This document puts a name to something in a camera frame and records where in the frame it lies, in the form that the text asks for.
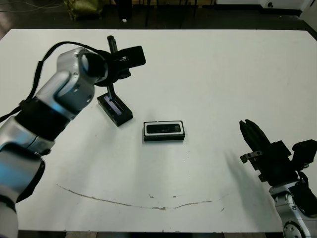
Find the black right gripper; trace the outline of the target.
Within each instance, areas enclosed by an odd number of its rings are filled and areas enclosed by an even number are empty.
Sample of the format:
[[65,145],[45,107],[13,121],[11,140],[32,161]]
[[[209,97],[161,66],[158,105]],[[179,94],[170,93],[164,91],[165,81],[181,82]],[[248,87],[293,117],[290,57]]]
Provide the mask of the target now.
[[271,186],[293,182],[298,174],[292,162],[288,148],[282,141],[270,143],[264,132],[253,121],[239,121],[240,131],[252,152],[240,157],[242,163],[250,162],[254,170],[260,171],[261,182]]

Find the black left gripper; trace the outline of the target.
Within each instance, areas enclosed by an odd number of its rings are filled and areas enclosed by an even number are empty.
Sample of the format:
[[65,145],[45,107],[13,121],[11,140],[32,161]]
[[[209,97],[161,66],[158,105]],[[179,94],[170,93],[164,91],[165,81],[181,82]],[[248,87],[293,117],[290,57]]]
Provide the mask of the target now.
[[99,55],[105,60],[105,76],[99,81],[100,87],[107,87],[108,97],[110,101],[116,98],[113,84],[119,79],[125,79],[131,76],[128,69],[118,68],[119,58],[115,58],[114,54],[118,52],[116,40],[113,36],[107,36],[110,52],[99,51]]

